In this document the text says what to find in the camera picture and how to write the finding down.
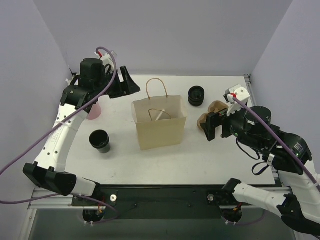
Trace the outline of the stack of black lids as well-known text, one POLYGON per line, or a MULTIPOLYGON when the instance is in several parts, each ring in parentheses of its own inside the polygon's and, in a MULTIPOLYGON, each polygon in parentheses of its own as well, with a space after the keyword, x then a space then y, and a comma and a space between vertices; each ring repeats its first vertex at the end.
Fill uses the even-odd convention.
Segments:
POLYGON ((205 90, 201 86, 193 86, 188 91, 188 102, 194 107, 199 107, 205 99, 205 90))

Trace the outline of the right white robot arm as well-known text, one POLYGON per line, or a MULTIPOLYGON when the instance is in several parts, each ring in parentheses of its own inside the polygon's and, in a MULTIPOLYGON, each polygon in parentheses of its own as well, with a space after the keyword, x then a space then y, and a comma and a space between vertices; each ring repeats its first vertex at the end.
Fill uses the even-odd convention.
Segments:
POLYGON ((235 137, 238 146, 252 149, 257 163, 266 164, 255 176, 272 167, 288 184, 289 193, 272 193, 231 178, 221 197, 227 204, 235 201, 260 207, 278 217, 292 230, 303 234, 320 234, 320 176, 315 171, 312 153, 300 136, 287 133, 271 124, 271 111, 263 106, 246 107, 233 114, 227 108, 214 108, 197 121, 208 141, 215 139, 221 127, 221 137, 235 137))

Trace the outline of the brown paper takeout bag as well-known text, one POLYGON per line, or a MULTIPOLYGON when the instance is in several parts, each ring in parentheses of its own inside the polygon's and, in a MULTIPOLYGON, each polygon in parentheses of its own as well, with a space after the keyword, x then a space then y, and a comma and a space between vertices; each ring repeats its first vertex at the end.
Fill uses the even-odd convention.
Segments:
POLYGON ((179 145, 184 136, 188 111, 181 95, 168 95, 161 80, 165 95, 150 96, 149 81, 145 84, 147 98, 133 101, 132 118, 142 151, 179 145), (161 110, 165 113, 156 121, 161 110))

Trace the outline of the white straw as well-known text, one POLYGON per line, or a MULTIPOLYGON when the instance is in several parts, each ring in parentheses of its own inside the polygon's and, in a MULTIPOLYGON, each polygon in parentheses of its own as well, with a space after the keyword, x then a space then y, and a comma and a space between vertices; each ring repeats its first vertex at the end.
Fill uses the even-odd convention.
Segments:
POLYGON ((160 112, 160 113, 159 113, 159 115, 156 117, 155 121, 158 121, 158 120, 161 118, 161 116, 163 115, 163 113, 165 113, 165 110, 162 109, 162 110, 160 110, 159 112, 160 112))

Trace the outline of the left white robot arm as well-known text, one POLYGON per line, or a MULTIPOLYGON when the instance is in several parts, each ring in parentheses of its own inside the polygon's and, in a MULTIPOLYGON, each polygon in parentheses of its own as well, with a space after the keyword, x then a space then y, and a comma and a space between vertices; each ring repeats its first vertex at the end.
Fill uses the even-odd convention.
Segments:
POLYGON ((34 162, 24 165, 23 173, 39 188, 62 196, 83 195, 91 206, 100 203, 99 183, 65 171, 68 154, 80 126, 100 96, 115 99, 140 90, 126 66, 113 72, 110 63, 85 58, 80 63, 80 73, 63 90, 53 133, 34 162))

